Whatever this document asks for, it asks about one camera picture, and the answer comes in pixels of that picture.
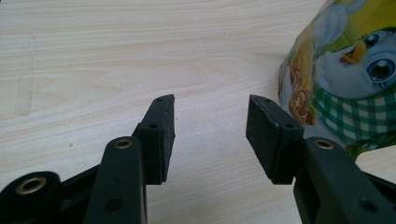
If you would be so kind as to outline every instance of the bolt hole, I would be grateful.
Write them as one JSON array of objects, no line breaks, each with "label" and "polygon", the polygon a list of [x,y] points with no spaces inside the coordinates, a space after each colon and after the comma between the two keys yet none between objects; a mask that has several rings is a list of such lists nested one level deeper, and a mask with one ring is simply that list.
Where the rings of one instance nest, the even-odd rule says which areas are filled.
[{"label": "bolt hole", "polygon": [[43,188],[47,183],[47,178],[42,176],[32,177],[23,181],[17,186],[16,192],[18,194],[31,194]]},{"label": "bolt hole", "polygon": [[110,213],[116,212],[120,210],[120,208],[122,208],[122,205],[123,205],[122,199],[120,198],[111,199],[107,201],[107,203],[105,204],[105,210]]},{"label": "bolt hole", "polygon": [[365,198],[360,198],[358,200],[358,205],[367,212],[375,213],[378,211],[378,208],[375,206],[375,204],[371,203]]},{"label": "bolt hole", "polygon": [[331,142],[325,141],[325,140],[317,140],[315,141],[315,144],[317,144],[318,147],[321,147],[323,149],[333,149],[334,145]]},{"label": "bolt hole", "polygon": [[116,142],[115,146],[118,149],[123,149],[123,148],[130,147],[132,144],[133,144],[133,142],[131,140],[121,139],[120,141]]}]

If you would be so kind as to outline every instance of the light wood grain surface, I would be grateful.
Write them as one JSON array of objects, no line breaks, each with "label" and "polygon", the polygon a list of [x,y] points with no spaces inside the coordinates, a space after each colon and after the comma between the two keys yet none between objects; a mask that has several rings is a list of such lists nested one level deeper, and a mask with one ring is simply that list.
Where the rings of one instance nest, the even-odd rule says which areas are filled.
[{"label": "light wood grain surface", "polygon": [[[176,97],[168,181],[148,223],[301,223],[246,137],[248,96],[277,73],[324,0],[3,0],[0,189],[34,171],[65,180],[130,135],[151,101]],[[394,148],[358,164],[396,181]]]}]

